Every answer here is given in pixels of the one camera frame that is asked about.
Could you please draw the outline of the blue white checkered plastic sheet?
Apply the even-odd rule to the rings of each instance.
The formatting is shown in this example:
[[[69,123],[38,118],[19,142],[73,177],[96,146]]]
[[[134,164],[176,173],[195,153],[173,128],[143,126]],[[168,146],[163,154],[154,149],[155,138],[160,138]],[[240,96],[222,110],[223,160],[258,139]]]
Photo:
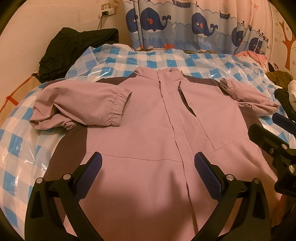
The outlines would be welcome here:
[[[273,97],[275,86],[258,65],[224,54],[186,54],[176,49],[133,52],[118,45],[103,45],[88,48],[63,80],[97,82],[128,77],[138,67],[176,68],[187,76],[217,81],[235,79],[255,87],[277,104]],[[25,232],[25,216],[34,182],[45,178],[55,149],[67,134],[63,127],[38,130],[31,125],[35,100],[49,84],[52,83],[29,92],[1,127],[1,209],[19,235]],[[257,122],[270,127],[271,115],[260,116]]]

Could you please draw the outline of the pink and brown jacket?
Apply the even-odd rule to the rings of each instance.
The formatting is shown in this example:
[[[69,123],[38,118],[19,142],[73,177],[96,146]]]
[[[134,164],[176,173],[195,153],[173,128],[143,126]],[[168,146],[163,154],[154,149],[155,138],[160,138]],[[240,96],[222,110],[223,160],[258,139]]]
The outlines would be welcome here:
[[[248,127],[277,109],[235,79],[138,67],[128,77],[49,84],[30,122],[38,130],[67,130],[47,180],[75,170],[95,152],[102,155],[80,204],[105,240],[190,240],[217,204],[194,167],[197,152],[239,180],[259,178],[275,210],[277,178]]]

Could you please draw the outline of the red tree wall sticker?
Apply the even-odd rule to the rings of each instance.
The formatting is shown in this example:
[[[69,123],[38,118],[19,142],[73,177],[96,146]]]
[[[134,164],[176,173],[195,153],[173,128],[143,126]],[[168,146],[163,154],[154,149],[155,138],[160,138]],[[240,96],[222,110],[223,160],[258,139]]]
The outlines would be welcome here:
[[[287,34],[285,32],[285,23],[284,23],[284,21],[279,22],[279,25],[281,26],[282,31],[283,31],[283,35],[284,35],[284,40],[282,40],[282,43],[286,46],[286,49],[287,49],[287,59],[286,59],[286,62],[285,62],[285,68],[287,70],[290,70],[291,49],[292,49],[293,43],[295,42],[295,36],[292,33],[291,39],[288,39]]]

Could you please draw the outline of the pile of clothes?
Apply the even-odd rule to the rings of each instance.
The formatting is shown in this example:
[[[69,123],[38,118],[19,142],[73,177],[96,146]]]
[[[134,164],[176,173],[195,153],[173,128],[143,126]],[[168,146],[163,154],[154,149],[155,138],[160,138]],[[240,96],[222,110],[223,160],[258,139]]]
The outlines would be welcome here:
[[[238,54],[235,54],[235,57],[260,65],[268,79],[273,84],[280,87],[279,91],[275,91],[274,96],[280,102],[288,118],[292,121],[295,121],[295,102],[291,104],[290,94],[288,92],[288,85],[290,83],[290,86],[295,84],[295,79],[293,76],[286,71],[279,70],[277,65],[275,63],[270,63],[263,54],[257,54],[252,51],[242,51]]]

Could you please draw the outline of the black garment on bed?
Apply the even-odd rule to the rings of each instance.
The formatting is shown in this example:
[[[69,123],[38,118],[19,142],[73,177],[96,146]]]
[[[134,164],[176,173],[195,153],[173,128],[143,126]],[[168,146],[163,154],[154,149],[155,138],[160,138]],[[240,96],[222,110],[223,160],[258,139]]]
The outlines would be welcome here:
[[[49,43],[39,62],[39,72],[32,75],[41,83],[66,76],[70,67],[88,49],[103,44],[118,44],[119,32],[116,28],[78,32],[63,27]]]

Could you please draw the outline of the wall power outlet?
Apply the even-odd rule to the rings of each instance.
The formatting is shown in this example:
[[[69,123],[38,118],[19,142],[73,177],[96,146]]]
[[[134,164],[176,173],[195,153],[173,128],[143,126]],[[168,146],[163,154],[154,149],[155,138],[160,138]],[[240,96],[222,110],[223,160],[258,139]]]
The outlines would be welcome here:
[[[101,5],[101,11],[99,18],[115,15],[115,8],[111,6],[111,3],[105,3]]]

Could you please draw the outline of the whale pattern curtain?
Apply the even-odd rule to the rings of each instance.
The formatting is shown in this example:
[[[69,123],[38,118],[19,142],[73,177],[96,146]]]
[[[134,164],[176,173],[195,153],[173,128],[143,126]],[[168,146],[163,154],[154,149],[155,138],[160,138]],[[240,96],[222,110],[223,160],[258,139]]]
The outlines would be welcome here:
[[[265,54],[269,1],[123,1],[135,50],[214,50]]]

